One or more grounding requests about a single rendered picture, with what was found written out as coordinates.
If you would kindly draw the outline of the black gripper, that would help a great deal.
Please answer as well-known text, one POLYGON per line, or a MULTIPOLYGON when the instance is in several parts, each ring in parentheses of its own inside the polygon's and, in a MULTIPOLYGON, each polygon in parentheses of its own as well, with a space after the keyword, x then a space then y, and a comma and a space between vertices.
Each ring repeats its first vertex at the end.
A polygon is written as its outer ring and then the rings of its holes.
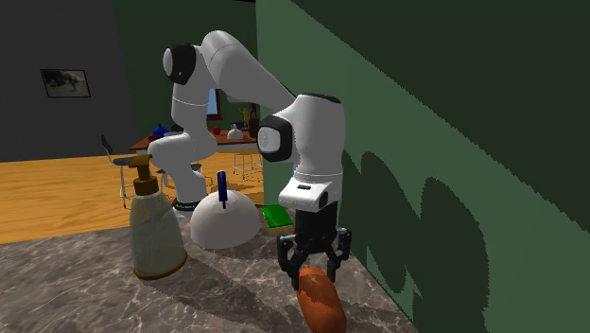
POLYGON ((283 272, 299 289, 299 272, 309 254, 326 253, 328 278, 336 281, 342 261, 350 256, 352 232, 337 228, 338 203, 332 202, 319 212, 296 211, 295 234, 277 237, 277 258, 283 272))

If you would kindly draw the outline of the orange-brown sweet potato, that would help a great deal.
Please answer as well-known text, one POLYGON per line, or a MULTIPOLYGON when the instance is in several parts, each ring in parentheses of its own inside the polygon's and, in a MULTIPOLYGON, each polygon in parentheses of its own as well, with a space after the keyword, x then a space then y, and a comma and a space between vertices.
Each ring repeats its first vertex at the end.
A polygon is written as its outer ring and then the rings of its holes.
POLYGON ((337 289, 322 270, 308 267, 299 272, 297 299, 313 333, 346 333, 347 318, 337 289))

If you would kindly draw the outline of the brown dining table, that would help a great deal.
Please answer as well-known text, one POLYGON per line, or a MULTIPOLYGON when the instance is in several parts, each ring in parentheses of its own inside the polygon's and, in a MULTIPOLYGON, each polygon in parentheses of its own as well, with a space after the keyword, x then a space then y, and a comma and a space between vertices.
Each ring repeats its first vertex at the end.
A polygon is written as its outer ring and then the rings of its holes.
MULTIPOLYGON (((255 149, 257 141, 255 138, 250 136, 248 130, 242 131, 241 139, 229 139, 229 130, 220 130, 219 133, 213 133, 213 136, 217 140, 218 150, 224 149, 255 149)), ((148 145, 151 142, 150 135, 143 138, 136 144, 129 148, 129 151, 135 152, 136 154, 145 154, 148 150, 148 145)))

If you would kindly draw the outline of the clear bottle with brown pump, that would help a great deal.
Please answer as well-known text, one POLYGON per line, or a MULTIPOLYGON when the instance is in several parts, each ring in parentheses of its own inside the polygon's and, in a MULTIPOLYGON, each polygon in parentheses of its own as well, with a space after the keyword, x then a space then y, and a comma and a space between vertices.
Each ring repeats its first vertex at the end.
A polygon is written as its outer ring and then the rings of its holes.
POLYGON ((150 154, 134 157, 137 170, 135 195, 130 208, 130 246, 134 273, 156 280, 178 271, 187 260, 182 232, 170 200, 150 172, 150 154))

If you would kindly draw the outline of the red framed window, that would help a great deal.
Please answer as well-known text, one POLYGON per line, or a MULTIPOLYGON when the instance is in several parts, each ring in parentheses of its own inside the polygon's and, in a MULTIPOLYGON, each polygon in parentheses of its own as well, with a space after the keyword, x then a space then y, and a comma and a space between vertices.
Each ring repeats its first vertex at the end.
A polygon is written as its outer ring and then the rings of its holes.
POLYGON ((210 89, 208 104, 207 104, 207 119, 208 120, 222 120, 222 114, 220 109, 219 90, 210 89))

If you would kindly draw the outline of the grey metal chair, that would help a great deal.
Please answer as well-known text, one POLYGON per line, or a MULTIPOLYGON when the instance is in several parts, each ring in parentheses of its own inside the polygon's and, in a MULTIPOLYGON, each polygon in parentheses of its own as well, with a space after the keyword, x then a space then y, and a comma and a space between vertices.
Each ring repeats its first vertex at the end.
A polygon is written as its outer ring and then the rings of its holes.
POLYGON ((119 189, 119 197, 122 199, 123 201, 123 207, 126 208, 127 204, 126 204, 126 199, 128 198, 128 194, 127 194, 127 188, 128 186, 125 183, 125 176, 124 176, 124 168, 127 167, 130 162, 133 160, 132 157, 125 157, 125 158, 113 158, 113 148, 112 146, 109 144, 106 136, 104 133, 100 134, 100 141, 101 141, 101 145, 102 147, 105 149, 108 159, 109 161, 115 165, 119 167, 119 171, 120 171, 120 189, 119 189))

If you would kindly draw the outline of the dark framed wall picture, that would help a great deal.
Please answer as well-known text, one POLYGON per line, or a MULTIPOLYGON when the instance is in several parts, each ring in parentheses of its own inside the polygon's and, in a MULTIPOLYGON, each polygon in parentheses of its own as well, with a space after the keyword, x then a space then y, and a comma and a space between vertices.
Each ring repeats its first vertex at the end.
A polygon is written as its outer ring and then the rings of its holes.
POLYGON ((90 97, 84 70, 41 69, 48 97, 90 97))

